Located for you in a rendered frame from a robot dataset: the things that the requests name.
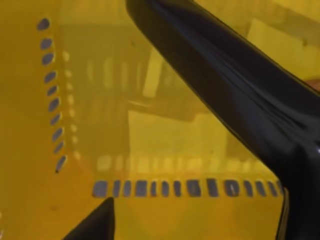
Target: yellow surface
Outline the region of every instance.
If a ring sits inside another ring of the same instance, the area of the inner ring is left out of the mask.
[[[260,13],[257,1],[198,2],[298,77],[319,74],[318,47],[303,48],[301,39],[257,19],[281,23],[284,12]],[[37,31],[43,18],[51,25]],[[219,189],[225,179],[275,181],[142,36],[123,0],[2,0],[0,30],[2,239],[62,239],[101,203],[92,197],[97,180],[216,178]],[[53,46],[41,50],[43,38]],[[50,52],[54,62],[43,66]],[[45,84],[50,71],[57,78]],[[52,142],[59,127],[63,136]],[[56,174],[62,156],[67,162]],[[280,196],[228,197],[222,190],[214,199],[205,191],[197,198],[119,197],[115,239],[271,240],[281,203]]]

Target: black handle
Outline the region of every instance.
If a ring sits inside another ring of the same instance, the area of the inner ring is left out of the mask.
[[[285,239],[319,240],[317,94],[191,0],[126,0],[126,7],[182,79],[288,190]]]

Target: black tube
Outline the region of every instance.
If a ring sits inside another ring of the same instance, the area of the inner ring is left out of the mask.
[[[289,192],[286,240],[320,239],[320,99],[191,0],[126,0],[137,27]]]

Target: black pointed object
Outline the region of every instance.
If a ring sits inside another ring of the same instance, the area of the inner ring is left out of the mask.
[[[191,0],[126,0],[142,33],[289,191],[286,240],[320,239],[320,99]]]
[[[114,199],[107,198],[63,240],[114,240]]]

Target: glossy black surface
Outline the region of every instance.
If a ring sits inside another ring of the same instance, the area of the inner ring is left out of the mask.
[[[190,0],[126,0],[126,5],[184,81],[288,190],[285,239],[319,240],[316,92]]]

